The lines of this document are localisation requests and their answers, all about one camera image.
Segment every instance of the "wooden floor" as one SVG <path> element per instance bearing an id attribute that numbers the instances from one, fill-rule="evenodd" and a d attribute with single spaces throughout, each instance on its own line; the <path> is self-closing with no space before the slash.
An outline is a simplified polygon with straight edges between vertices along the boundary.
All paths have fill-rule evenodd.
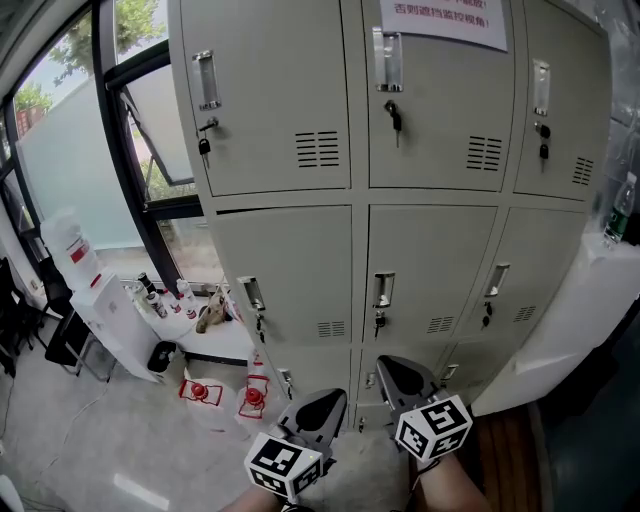
<path id="1" fill-rule="evenodd" d="M 538 459 L 527 408 L 476 418 L 475 434 L 480 488 L 492 511 L 540 512 Z"/>

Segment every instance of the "tree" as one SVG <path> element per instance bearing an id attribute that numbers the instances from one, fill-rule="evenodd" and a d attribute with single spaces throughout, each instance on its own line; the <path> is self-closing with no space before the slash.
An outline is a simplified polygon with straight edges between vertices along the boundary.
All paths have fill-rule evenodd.
<path id="1" fill-rule="evenodd" d="M 35 82 L 24 84 L 14 98 L 16 112 L 27 110 L 31 107 L 41 107 L 46 114 L 53 105 L 53 96 L 42 92 L 42 85 Z"/>
<path id="2" fill-rule="evenodd" d="M 153 41 L 165 33 L 164 23 L 154 25 L 153 14 L 158 8 L 158 0 L 117 0 L 116 1 L 116 50 L 118 55 L 128 52 L 144 41 Z M 64 66 L 64 72 L 54 78 L 60 85 L 64 79 L 79 70 L 93 74 L 91 56 L 91 14 L 76 23 L 51 49 L 49 58 Z"/>

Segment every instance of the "window frame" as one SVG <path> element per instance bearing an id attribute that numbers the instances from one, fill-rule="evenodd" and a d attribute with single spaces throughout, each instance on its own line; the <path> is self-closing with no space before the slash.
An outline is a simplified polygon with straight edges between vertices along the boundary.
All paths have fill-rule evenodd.
<path id="1" fill-rule="evenodd" d="M 34 205 L 23 169 L 20 166 L 20 161 L 17 156 L 16 141 L 18 140 L 18 130 L 14 97 L 30 73 L 42 59 L 46 58 L 51 48 L 58 43 L 75 23 L 83 16 L 91 13 L 93 74 L 102 125 L 115 173 L 133 222 L 152 263 L 158 271 L 165 287 L 177 293 L 176 280 L 181 278 L 182 274 L 162 236 L 158 221 L 203 217 L 204 212 L 202 205 L 200 204 L 200 199 L 197 194 L 161 199 L 147 203 L 145 197 L 146 184 L 144 183 L 144 179 L 142 179 L 142 171 L 133 145 L 133 138 L 130 134 L 128 122 L 129 110 L 120 98 L 121 94 L 125 94 L 125 96 L 130 98 L 127 91 L 127 84 L 162 67 L 171 65 L 169 40 L 167 38 L 118 63 L 115 47 L 115 1 L 116 0 L 89 0 L 78 8 L 67 18 L 62 26 L 47 39 L 47 42 L 24 68 L 24 71 L 20 74 L 13 87 L 11 87 L 9 93 L 3 98 L 2 109 L 5 118 L 7 138 L 11 149 L 11 157 L 5 162 L 4 155 L 0 155 L 0 186 L 2 186 L 2 182 L 10 172 L 15 171 L 25 207 L 31 215 L 35 227 L 28 232 L 20 233 L 13 217 L 11 217 L 10 214 L 9 217 L 14 232 L 18 236 L 29 262 L 33 266 L 34 271 L 39 275 L 38 258 L 29 246 L 29 239 L 40 236 L 40 223 L 42 219 L 38 215 Z M 132 117 L 136 124 L 138 124 L 133 114 Z M 182 185 L 193 182 L 191 179 L 180 180 L 179 182 L 170 181 L 166 168 L 153 147 L 153 143 L 148 140 L 146 134 L 143 134 L 143 137 L 150 148 L 153 162 L 158 166 L 162 175 L 165 178 L 169 178 L 167 179 L 169 185 Z M 2 196 L 2 202 L 6 208 L 4 194 L 0 194 L 0 196 Z M 215 283 L 193 284 L 195 285 L 194 290 L 204 293 L 206 284 L 213 285 Z"/>

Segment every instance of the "tiled floor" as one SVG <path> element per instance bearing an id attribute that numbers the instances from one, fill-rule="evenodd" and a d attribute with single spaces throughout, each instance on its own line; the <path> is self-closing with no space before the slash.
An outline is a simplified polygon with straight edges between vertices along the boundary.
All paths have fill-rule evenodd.
<path id="1" fill-rule="evenodd" d="M 44 331 L 54 327 L 51 320 Z M 104 358 L 97 362 L 107 365 Z M 198 362 L 190 371 L 239 388 L 246 369 Z M 0 428 L 10 385 L 1 375 Z M 11 466 L 19 491 L 31 497 L 53 492 L 75 512 L 211 512 L 249 485 L 242 461 L 250 441 L 221 436 L 197 424 L 166 387 L 136 379 L 121 366 L 109 384 L 87 372 L 76 378 L 46 361 L 38 345 L 18 360 L 2 461 Z M 315 510 L 404 506 L 407 456 L 384 433 L 344 433 L 333 447 L 338 464 L 305 491 Z M 123 491 L 122 482 L 146 489 L 158 506 Z"/>

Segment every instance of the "sign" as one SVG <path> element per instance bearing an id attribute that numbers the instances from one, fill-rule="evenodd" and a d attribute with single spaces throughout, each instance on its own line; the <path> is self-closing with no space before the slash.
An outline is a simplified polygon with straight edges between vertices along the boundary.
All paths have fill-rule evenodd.
<path id="1" fill-rule="evenodd" d="M 507 51 L 502 0 L 380 0 L 382 30 L 448 37 Z"/>

